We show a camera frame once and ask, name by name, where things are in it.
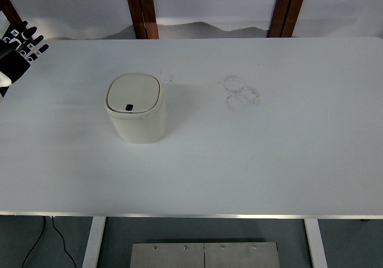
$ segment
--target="wooden frame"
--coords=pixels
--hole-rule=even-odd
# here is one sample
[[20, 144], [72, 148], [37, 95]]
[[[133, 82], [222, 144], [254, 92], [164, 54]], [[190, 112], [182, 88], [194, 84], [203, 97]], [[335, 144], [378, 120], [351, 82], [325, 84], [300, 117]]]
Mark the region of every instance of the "wooden frame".
[[0, 0], [0, 11], [4, 13], [12, 27], [21, 24], [22, 20], [10, 0]]
[[269, 38], [289, 38], [293, 36], [302, 3], [303, 0], [276, 0], [269, 29]]
[[[127, 0], [133, 27], [138, 39], [158, 39], [158, 28], [153, 0]], [[276, 0], [268, 37], [291, 37], [303, 0]], [[22, 20], [10, 0], [0, 0], [0, 10], [12, 27]]]
[[138, 39], [158, 39], [153, 0], [127, 0], [133, 27]]

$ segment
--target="mark on table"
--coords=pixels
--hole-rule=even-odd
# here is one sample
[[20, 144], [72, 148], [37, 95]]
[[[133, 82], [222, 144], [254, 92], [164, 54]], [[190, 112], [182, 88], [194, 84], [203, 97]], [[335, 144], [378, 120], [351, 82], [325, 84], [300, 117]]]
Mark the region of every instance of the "mark on table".
[[239, 76], [229, 75], [224, 79], [223, 86], [229, 94], [226, 103], [231, 111], [243, 111], [260, 102], [260, 95], [257, 90], [246, 85]]

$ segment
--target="black cable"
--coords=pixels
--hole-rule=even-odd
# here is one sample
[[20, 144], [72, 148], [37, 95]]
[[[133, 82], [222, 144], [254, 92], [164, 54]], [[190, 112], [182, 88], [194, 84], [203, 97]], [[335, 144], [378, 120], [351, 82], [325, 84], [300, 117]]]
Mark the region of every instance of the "black cable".
[[64, 239], [64, 236], [62, 236], [62, 234], [60, 233], [60, 231], [58, 231], [58, 229], [56, 228], [56, 226], [54, 226], [53, 216], [52, 216], [52, 224], [53, 224], [53, 228], [55, 229], [55, 231], [57, 231], [58, 234], [60, 234], [60, 236], [61, 236], [61, 238], [62, 238], [62, 241], [63, 241], [63, 243], [64, 243], [64, 251], [65, 251], [65, 253], [67, 253], [67, 255], [72, 259], [73, 264], [74, 264], [74, 267], [77, 268], [76, 263], [75, 263], [73, 257], [67, 252], [67, 250], [66, 250], [66, 248], [65, 248], [65, 239]]
[[24, 259], [22, 268], [24, 267], [24, 264], [25, 264], [25, 262], [26, 262], [26, 260], [27, 260], [27, 258], [28, 258], [28, 256], [29, 256], [29, 254], [30, 254], [30, 253], [32, 252], [32, 250], [36, 247], [37, 243], [38, 243], [38, 242], [40, 241], [40, 239], [41, 239], [41, 235], [42, 235], [42, 233], [44, 232], [44, 229], [45, 229], [45, 217], [44, 217], [44, 216], [42, 216], [42, 220], [43, 220], [44, 222], [43, 222], [43, 224], [42, 224], [42, 230], [41, 230], [40, 236], [38, 237], [38, 239], [37, 239], [35, 245], [31, 248], [31, 250], [29, 250], [28, 254], [26, 254], [26, 257], [25, 257], [25, 259]]

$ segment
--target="gray floor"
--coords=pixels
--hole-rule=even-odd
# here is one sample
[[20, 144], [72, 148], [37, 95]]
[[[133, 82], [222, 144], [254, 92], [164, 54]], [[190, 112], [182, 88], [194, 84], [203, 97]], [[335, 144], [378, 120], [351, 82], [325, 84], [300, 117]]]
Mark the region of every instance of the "gray floor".
[[[74, 267], [46, 217], [25, 267]], [[81, 267], [92, 218], [55, 217], [66, 249]], [[383, 220], [319, 220], [329, 268], [383, 267]], [[42, 229], [42, 217], [0, 216], [0, 267], [21, 267]], [[99, 268], [128, 268], [133, 243], [252, 242], [278, 245], [281, 268], [312, 267], [302, 220], [107, 218]]]

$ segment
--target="robotic hand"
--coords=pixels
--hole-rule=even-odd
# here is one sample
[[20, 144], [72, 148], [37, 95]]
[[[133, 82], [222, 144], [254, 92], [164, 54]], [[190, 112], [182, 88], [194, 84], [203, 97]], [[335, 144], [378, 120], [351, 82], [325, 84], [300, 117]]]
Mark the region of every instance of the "robotic hand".
[[48, 49], [45, 44], [31, 53], [44, 37], [38, 36], [30, 41], [37, 28], [25, 29], [27, 24], [26, 21], [22, 22], [15, 29], [7, 31], [0, 40], [0, 88], [9, 87], [17, 81], [31, 67], [31, 63]]

